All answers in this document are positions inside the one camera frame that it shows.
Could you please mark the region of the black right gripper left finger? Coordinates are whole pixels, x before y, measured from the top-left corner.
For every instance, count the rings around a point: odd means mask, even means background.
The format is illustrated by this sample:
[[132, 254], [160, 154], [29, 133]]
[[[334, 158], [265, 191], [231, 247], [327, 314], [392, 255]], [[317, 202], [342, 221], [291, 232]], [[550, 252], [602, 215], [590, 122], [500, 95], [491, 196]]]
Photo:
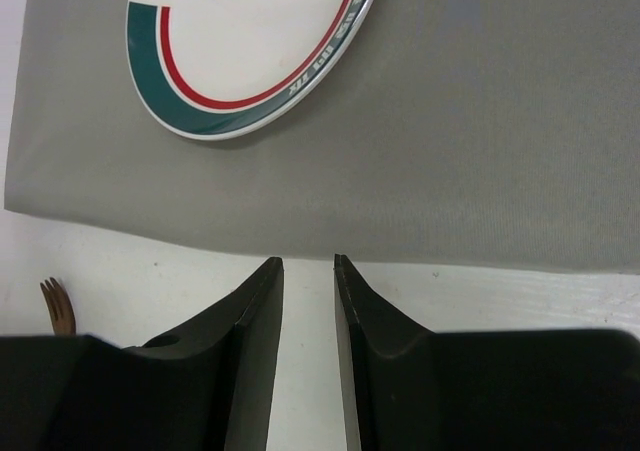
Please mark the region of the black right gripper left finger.
[[263, 450], [283, 317], [270, 257], [229, 295], [123, 352], [133, 365], [122, 450]]

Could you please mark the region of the grey cloth napkin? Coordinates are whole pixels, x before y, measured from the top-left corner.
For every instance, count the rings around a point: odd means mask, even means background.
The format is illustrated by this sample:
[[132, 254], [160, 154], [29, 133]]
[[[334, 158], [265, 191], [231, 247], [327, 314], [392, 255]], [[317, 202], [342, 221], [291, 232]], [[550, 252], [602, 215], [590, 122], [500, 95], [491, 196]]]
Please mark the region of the grey cloth napkin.
[[141, 104], [126, 0], [26, 0], [7, 209], [241, 254], [639, 269], [639, 0], [375, 0], [260, 131]]

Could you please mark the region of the brown wooden fork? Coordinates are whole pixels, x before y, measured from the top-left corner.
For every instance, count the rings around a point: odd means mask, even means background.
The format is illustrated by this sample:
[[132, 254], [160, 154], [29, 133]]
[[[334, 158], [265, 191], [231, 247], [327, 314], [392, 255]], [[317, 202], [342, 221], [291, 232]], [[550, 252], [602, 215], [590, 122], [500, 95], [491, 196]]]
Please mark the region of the brown wooden fork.
[[71, 300], [65, 288], [53, 277], [40, 283], [53, 332], [56, 336], [76, 334], [76, 319]]

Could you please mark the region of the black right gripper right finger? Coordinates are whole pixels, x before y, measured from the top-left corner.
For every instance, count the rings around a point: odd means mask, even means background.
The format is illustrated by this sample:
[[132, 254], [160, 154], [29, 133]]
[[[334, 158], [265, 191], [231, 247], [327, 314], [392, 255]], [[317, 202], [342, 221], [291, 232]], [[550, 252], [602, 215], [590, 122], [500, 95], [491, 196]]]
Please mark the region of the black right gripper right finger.
[[424, 328], [334, 257], [335, 318], [349, 450], [438, 450], [438, 391]]

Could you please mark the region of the white plate green red rim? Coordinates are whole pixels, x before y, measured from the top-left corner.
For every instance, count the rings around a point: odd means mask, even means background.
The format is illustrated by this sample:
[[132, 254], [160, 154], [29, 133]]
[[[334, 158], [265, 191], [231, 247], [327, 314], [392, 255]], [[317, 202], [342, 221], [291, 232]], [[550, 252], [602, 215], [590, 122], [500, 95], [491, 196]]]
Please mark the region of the white plate green red rim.
[[194, 140], [254, 132], [332, 70], [374, 0], [128, 0], [129, 69], [146, 110]]

